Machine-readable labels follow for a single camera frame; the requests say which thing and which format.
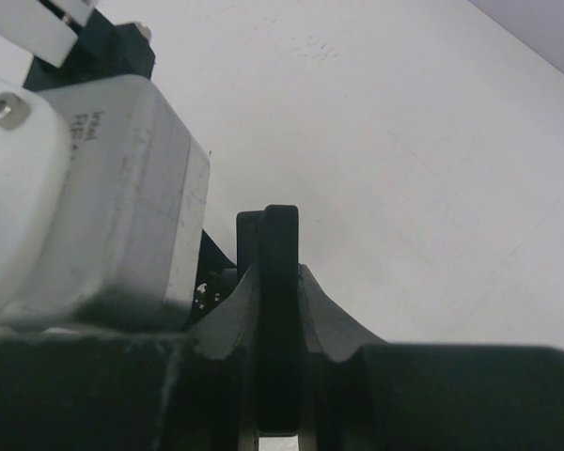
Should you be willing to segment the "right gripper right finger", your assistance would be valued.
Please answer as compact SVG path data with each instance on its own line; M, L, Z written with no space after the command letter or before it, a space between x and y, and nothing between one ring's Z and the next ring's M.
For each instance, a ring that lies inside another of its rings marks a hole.
M564 351L391 343L302 267L303 450L564 450Z

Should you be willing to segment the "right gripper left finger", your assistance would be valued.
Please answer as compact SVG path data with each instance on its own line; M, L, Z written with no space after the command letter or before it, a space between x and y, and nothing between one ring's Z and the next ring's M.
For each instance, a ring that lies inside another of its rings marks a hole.
M255 450L259 278L175 334L0 336L0 450Z

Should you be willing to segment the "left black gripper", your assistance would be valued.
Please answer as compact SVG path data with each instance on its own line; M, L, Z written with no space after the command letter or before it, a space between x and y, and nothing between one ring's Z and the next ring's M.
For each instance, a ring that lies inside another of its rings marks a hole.
M150 79L155 62L149 33L139 24L114 25L96 10L63 64L57 68L35 57L23 88L38 92L121 75Z

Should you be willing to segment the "black round-base phone stand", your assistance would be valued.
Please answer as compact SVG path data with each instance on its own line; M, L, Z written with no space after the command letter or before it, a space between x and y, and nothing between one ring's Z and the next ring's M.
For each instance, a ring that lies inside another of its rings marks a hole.
M240 275L258 282L256 408L260 434L297 432L302 401L302 331L298 303L299 211L270 205L237 215Z

